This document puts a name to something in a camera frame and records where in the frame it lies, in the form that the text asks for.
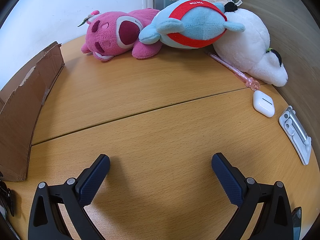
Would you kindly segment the black sunglasses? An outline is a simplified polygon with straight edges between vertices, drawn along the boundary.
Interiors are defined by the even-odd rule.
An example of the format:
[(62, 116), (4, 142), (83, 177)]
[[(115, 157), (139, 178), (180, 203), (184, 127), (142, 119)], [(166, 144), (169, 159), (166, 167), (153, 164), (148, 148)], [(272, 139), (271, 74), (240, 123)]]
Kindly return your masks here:
[(302, 226), (302, 207), (296, 207), (292, 211), (292, 222), (293, 222), (293, 239), (299, 240), (301, 226)]

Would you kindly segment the white earbuds case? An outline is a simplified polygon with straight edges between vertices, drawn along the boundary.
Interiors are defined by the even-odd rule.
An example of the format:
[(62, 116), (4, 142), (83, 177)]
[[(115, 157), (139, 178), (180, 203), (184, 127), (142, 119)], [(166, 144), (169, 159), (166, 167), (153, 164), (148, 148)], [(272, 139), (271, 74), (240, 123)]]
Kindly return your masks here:
[(260, 90), (256, 90), (253, 93), (253, 107), (257, 112), (268, 118), (271, 118), (275, 114), (272, 98)]

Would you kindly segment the brown cardboard box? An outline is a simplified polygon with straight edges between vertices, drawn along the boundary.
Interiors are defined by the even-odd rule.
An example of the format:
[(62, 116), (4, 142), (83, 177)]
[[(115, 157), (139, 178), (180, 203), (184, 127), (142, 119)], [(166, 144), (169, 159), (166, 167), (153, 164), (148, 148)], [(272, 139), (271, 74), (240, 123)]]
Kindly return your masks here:
[(28, 61), (1, 90), (1, 178), (25, 180), (41, 108), (65, 63), (53, 42)]

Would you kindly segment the pink transparent pen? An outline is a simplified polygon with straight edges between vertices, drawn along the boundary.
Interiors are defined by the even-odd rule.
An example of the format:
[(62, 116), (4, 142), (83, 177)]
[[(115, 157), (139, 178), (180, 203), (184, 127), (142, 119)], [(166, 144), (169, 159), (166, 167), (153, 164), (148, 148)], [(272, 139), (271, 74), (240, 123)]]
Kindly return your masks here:
[(252, 91), (260, 89), (260, 83), (254, 78), (246, 76), (243, 72), (231, 66), (209, 51), (205, 51), (205, 54), (229, 69), (239, 80), (241, 80), (245, 84), (247, 88), (250, 88)]

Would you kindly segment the white seal plush toy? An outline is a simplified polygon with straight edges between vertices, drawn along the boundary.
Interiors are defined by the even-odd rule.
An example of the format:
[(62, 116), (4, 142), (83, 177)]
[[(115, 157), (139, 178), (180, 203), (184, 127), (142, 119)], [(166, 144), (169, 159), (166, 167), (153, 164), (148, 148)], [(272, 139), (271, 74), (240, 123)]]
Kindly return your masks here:
[(283, 87), (288, 80), (281, 55), (270, 47), (270, 35), (263, 21), (253, 12), (225, 4), (225, 16), (245, 26), (243, 32), (226, 31), (213, 43), (217, 55), (226, 63), (265, 83)]

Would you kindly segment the pink bear plush toy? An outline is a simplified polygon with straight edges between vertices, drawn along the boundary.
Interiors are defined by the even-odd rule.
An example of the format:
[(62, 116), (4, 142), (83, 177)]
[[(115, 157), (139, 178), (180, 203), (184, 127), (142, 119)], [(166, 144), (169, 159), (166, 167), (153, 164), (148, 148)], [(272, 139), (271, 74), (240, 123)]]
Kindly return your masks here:
[(155, 56), (160, 51), (162, 43), (158, 41), (147, 45), (141, 43), (138, 37), (158, 12), (159, 10), (152, 8), (129, 13), (110, 11), (101, 14), (98, 10), (91, 12), (81, 23), (81, 25), (88, 24), (81, 52), (92, 53), (102, 62), (110, 61), (129, 50), (136, 59)]

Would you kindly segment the blue red whale plush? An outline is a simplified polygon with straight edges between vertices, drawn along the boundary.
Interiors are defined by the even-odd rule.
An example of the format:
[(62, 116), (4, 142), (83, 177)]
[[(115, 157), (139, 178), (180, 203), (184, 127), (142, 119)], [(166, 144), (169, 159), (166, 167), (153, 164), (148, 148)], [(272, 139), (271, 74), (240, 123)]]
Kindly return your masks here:
[(158, 41), (172, 48), (203, 48), (217, 41), (227, 30), (245, 31), (242, 23), (231, 22), (221, 3), (179, 0), (162, 9), (139, 34), (139, 41)]

